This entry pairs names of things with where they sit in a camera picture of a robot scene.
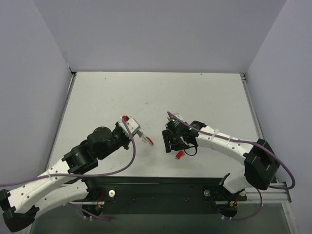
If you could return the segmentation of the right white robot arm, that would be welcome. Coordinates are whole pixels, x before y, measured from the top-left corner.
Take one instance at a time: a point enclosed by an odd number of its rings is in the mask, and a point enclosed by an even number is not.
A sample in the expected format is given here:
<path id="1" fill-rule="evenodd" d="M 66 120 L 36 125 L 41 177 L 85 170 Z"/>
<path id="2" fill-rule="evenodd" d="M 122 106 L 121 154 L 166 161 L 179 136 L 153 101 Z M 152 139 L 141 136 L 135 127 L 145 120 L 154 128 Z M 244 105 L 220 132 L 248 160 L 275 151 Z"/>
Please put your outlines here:
<path id="1" fill-rule="evenodd" d="M 199 122 L 188 124 L 169 118 L 162 131 L 165 151 L 185 151 L 198 147 L 209 148 L 226 155 L 243 165 L 237 173 L 228 173 L 221 185 L 231 194 L 249 187 L 268 189 L 280 164 L 272 156 L 268 142 L 258 139 L 256 145 L 223 134 L 217 129 Z"/>

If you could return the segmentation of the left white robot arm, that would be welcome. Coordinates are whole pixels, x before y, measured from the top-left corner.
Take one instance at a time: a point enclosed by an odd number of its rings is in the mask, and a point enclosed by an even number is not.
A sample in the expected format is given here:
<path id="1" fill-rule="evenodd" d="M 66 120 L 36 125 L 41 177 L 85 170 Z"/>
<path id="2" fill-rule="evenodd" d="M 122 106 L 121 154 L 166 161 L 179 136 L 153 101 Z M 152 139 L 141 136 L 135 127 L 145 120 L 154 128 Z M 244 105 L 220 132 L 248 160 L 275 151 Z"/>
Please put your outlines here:
<path id="1" fill-rule="evenodd" d="M 96 200 L 101 190 L 88 172 L 118 149 L 128 150 L 139 130 L 132 118 L 121 119 L 114 130 L 98 127 L 41 175 L 4 184 L 0 207 L 9 231 L 19 232 L 45 212 L 74 200 Z"/>

